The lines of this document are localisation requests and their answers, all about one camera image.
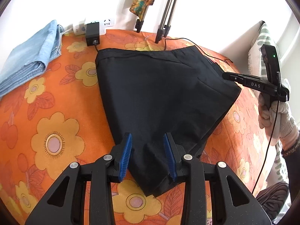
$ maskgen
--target black shorts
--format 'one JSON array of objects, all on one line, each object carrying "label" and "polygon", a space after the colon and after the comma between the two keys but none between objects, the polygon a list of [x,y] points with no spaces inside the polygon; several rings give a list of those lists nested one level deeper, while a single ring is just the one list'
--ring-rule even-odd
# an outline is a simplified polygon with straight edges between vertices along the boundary
[{"label": "black shorts", "polygon": [[103,49],[96,58],[101,97],[116,144],[133,137],[129,171],[146,196],[176,184],[168,177],[163,135],[200,155],[241,89],[196,46],[148,52]]}]

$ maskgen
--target triangular cutout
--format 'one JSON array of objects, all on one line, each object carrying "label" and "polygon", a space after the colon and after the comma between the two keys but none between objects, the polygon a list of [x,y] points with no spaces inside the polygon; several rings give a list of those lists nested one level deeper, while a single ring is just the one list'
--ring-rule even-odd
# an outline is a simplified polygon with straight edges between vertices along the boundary
[{"label": "triangular cutout", "polygon": [[245,205],[250,202],[248,197],[244,194],[232,177],[227,176],[227,182],[229,185],[232,203],[235,207]]},{"label": "triangular cutout", "polygon": [[69,184],[70,177],[65,177],[54,193],[51,195],[47,203],[58,207],[63,207],[65,202],[65,196]]}]

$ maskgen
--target person's arm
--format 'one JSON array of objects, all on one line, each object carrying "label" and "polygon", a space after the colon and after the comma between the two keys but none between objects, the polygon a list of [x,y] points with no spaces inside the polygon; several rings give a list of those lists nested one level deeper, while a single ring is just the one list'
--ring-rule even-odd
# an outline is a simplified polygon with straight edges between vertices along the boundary
[{"label": "person's arm", "polygon": [[[258,98],[259,116],[258,122],[261,129],[272,127],[270,116],[275,116],[277,101],[274,101],[270,109],[267,109],[262,94]],[[293,202],[300,191],[300,137],[299,129],[291,114],[287,102],[280,102],[278,113],[281,113],[279,139],[282,143],[282,156],[286,161],[289,177],[289,190]]]}]

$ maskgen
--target ridged blue pad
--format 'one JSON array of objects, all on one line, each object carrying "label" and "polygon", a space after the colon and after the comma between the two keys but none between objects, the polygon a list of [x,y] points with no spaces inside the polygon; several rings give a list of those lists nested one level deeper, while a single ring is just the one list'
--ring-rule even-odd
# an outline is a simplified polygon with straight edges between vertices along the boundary
[{"label": "ridged blue pad", "polygon": [[127,141],[125,143],[125,147],[123,150],[123,154],[120,160],[120,173],[119,173],[119,181],[122,182],[123,178],[126,175],[126,171],[128,168],[130,153],[132,148],[132,135],[129,134]]},{"label": "ridged blue pad", "polygon": [[165,148],[170,176],[175,182],[177,179],[176,162],[167,134],[164,134],[163,136],[163,147]]}]

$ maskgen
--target tripod leg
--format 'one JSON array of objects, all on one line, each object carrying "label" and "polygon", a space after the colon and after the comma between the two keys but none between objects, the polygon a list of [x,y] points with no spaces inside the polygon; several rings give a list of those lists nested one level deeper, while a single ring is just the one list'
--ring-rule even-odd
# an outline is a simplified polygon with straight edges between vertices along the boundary
[{"label": "tripod leg", "polygon": [[167,25],[164,26],[164,28],[165,28],[165,32],[164,32],[164,35],[163,35],[164,38],[166,38],[168,36],[168,33],[170,31],[171,22],[172,22],[173,15],[174,15],[174,12],[175,12],[176,4],[177,4],[177,0],[174,0],[173,5],[172,5],[172,9],[170,11],[170,16],[169,16],[168,23],[167,23]]},{"label": "tripod leg", "polygon": [[168,1],[167,1],[165,10],[164,10],[164,12],[163,12],[163,17],[162,17],[162,19],[161,19],[159,28],[158,28],[158,30],[157,30],[156,39],[155,39],[155,43],[156,43],[156,44],[157,44],[158,42],[160,42],[161,39],[163,38],[163,35],[164,35],[164,25],[165,25],[165,22],[166,22],[166,19],[167,19],[167,16],[168,16],[168,13],[169,13],[169,10],[170,10],[172,1],[173,1],[173,0],[168,0]]},{"label": "tripod leg", "polygon": [[143,12],[142,20],[137,19],[137,21],[136,21],[135,28],[136,28],[136,32],[137,32],[137,33],[141,32],[141,29],[142,29],[142,26],[143,26],[144,19],[145,19],[145,17],[146,17],[146,13],[147,13],[147,11],[148,11],[148,8],[149,8],[149,6],[146,6],[146,7],[145,7],[145,10],[144,10],[144,12]]}]

